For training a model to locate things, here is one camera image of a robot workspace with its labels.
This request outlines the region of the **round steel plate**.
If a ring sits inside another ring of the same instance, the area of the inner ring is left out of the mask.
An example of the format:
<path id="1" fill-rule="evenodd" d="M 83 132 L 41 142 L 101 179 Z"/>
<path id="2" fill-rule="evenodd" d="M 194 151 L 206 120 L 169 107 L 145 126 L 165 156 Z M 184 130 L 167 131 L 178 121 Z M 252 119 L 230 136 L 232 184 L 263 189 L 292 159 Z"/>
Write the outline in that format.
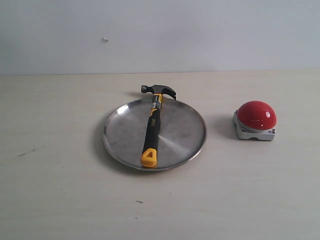
<path id="1" fill-rule="evenodd" d="M 107 118 L 102 130 L 106 151 L 123 165 L 151 172 L 179 167 L 197 156 L 207 137 L 203 117 L 188 104 L 165 98 L 160 113 L 157 164 L 141 164 L 151 105 L 151 99 L 135 100 Z"/>

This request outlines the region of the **black yellow claw hammer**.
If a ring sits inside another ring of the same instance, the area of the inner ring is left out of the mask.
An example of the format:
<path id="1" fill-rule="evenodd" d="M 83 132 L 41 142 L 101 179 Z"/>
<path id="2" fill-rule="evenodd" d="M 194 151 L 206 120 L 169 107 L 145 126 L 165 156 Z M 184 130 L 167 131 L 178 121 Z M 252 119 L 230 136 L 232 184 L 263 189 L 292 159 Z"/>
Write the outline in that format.
<path id="1" fill-rule="evenodd" d="M 140 163 L 143 167 L 153 168 L 157 165 L 157 151 L 159 132 L 161 126 L 161 108 L 163 95 L 168 95 L 176 100 L 176 92 L 169 86 L 155 84 L 153 86 L 142 85 L 141 93 L 152 93 L 150 116 L 147 122 L 146 134 Z"/>

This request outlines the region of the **red dome push button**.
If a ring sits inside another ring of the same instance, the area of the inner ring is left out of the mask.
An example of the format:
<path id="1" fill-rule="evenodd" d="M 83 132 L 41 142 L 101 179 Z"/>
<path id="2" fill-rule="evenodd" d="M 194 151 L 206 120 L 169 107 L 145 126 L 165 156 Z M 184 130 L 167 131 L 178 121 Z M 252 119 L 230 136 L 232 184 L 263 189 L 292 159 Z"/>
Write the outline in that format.
<path id="1" fill-rule="evenodd" d="M 237 136 L 242 140 L 273 141 L 277 116 L 267 103 L 252 100 L 241 105 L 233 114 Z"/>

